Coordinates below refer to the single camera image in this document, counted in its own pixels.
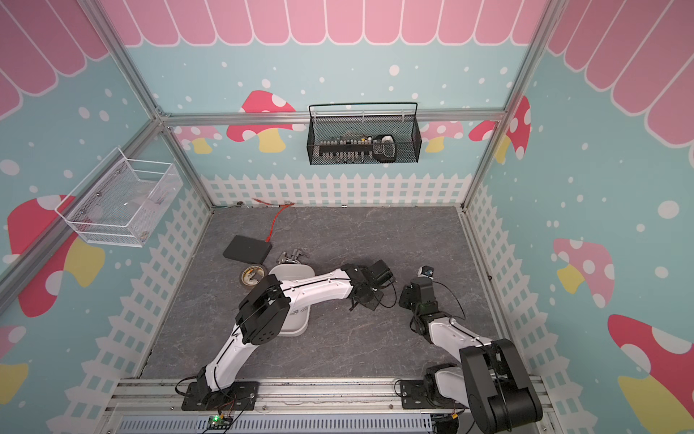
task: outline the red cable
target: red cable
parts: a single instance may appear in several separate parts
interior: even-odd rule
[[[253,198],[253,200],[256,201],[256,202],[262,203],[263,205],[268,205],[268,206],[272,206],[272,205],[273,205],[272,203],[263,202],[263,201],[261,201],[260,199],[256,199],[255,197]],[[275,215],[275,218],[274,218],[273,221],[272,221],[272,226],[270,227],[270,235],[267,236],[267,238],[265,239],[265,242],[270,242],[270,238],[272,238],[272,231],[273,231],[274,228],[275,228],[275,221],[277,221],[277,217],[279,217],[280,212],[286,210],[287,208],[289,208],[289,207],[292,206],[292,205],[293,205],[293,203],[289,203],[288,205],[284,205],[284,206],[282,207],[282,209],[279,210],[278,213]]]

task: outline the marble pattern surface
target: marble pattern surface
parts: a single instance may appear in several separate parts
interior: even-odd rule
[[[239,283],[245,264],[223,250],[236,234],[268,235],[277,208],[216,210],[191,269],[145,366],[142,378],[194,375],[217,354],[234,327],[247,291]],[[422,265],[456,294],[470,329],[497,338],[489,305],[453,207],[289,208],[277,219],[270,269],[283,251],[310,254],[303,263],[316,274],[347,262],[370,265],[383,259],[396,278],[398,296]],[[434,286],[439,308],[459,315],[451,293]],[[384,304],[393,290],[384,291]],[[412,313],[399,306],[371,311],[348,300],[312,306],[308,329],[298,337],[279,337],[259,347],[239,378],[322,376],[421,377],[430,365],[455,361],[409,329]]]

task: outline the cable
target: cable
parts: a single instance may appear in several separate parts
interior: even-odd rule
[[[268,206],[273,205],[272,203],[263,202],[260,199],[256,199],[255,197],[253,198],[253,200],[256,202],[260,202],[263,205],[268,205]],[[282,207],[282,209],[277,212],[277,214],[275,215],[275,218],[272,221],[272,226],[270,226],[270,235],[267,236],[267,238],[265,239],[265,242],[270,242],[270,238],[272,238],[272,231],[275,229],[275,221],[277,220],[277,217],[279,217],[280,213],[282,211],[286,210],[287,208],[289,208],[290,206],[293,206],[293,205],[294,205],[294,203],[288,203],[287,205],[284,205]]]
[[[187,393],[183,393],[183,392],[181,392],[180,390],[178,390],[178,386],[179,386],[181,383],[183,383],[184,381],[192,380],[193,378],[197,378],[197,376],[196,376],[196,375],[193,375],[193,376],[190,376],[190,377],[185,377],[183,380],[181,380],[181,381],[179,381],[178,383],[176,383],[176,385],[173,387],[173,388],[175,389],[176,393],[179,394],[180,396],[184,397],[184,398],[192,398],[191,395],[188,395]]]
[[[439,285],[441,285],[441,286],[443,286],[444,288],[446,288],[446,289],[448,290],[448,292],[450,292],[450,294],[451,294],[451,295],[453,296],[453,298],[455,299],[455,302],[458,303],[458,307],[460,308],[460,311],[463,312],[463,317],[462,317],[462,318],[463,318],[463,320],[465,320],[465,319],[466,319],[466,317],[465,317],[465,310],[463,310],[462,304],[460,304],[460,301],[458,300],[458,297],[456,297],[455,294],[453,294],[453,291],[451,291],[450,288],[449,288],[448,286],[444,285],[444,284],[441,283],[441,282],[437,282],[437,281],[433,281],[433,282],[434,282],[434,283],[438,283]]]
[[[393,301],[393,304],[391,304],[390,306],[386,306],[383,303],[381,303],[381,300],[378,301],[378,304],[380,304],[381,306],[383,306],[386,309],[390,309],[390,308],[394,307],[396,304],[398,304],[398,292],[396,291],[395,285],[393,284],[393,279],[391,279],[391,286],[393,287],[393,295],[395,296],[395,300]]]

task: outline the black wire basket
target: black wire basket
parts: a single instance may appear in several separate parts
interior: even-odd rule
[[[417,103],[314,104],[308,110],[312,165],[419,161]]]

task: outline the light blue wall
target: light blue wall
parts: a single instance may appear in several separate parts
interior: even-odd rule
[[[499,108],[506,103],[508,83],[515,81],[526,48],[511,42],[498,46],[253,42],[246,47],[217,42],[211,47],[183,43],[167,48],[144,43],[128,51],[165,112],[229,113],[239,111],[253,90],[272,92],[297,111],[314,103],[365,101],[417,101],[422,108]],[[393,65],[399,68],[395,76],[390,72]],[[263,80],[269,87],[263,86]]]
[[[645,378],[648,373],[615,344],[607,321],[624,315],[694,341],[689,255],[694,169],[688,149],[663,146],[644,129],[643,116],[619,111],[610,92],[594,91],[563,58],[546,54],[526,95],[533,130],[525,157],[508,157],[504,165],[494,162],[484,178],[487,194],[497,217],[503,218],[508,243],[515,244],[523,274],[530,276],[530,292],[538,294],[537,308],[548,314],[547,330],[558,335],[557,353],[570,360],[566,371],[582,387],[580,403],[598,418],[595,432],[646,433],[618,377]],[[664,201],[679,205],[675,217],[661,217]],[[645,229],[638,231],[637,225]],[[615,276],[607,306],[596,306],[586,283],[575,294],[565,291],[557,270],[566,263],[552,257],[557,238],[607,248]],[[665,267],[667,277],[658,277],[657,267]],[[655,366],[658,360],[650,363]],[[531,365],[538,365],[536,359]],[[673,374],[692,384],[691,369]],[[651,404],[659,399],[652,396]],[[572,410],[565,404],[566,416],[560,420],[566,428],[576,415],[569,415]],[[660,417],[664,426],[675,416],[670,411],[675,410],[651,417]],[[584,422],[590,424],[590,418]]]

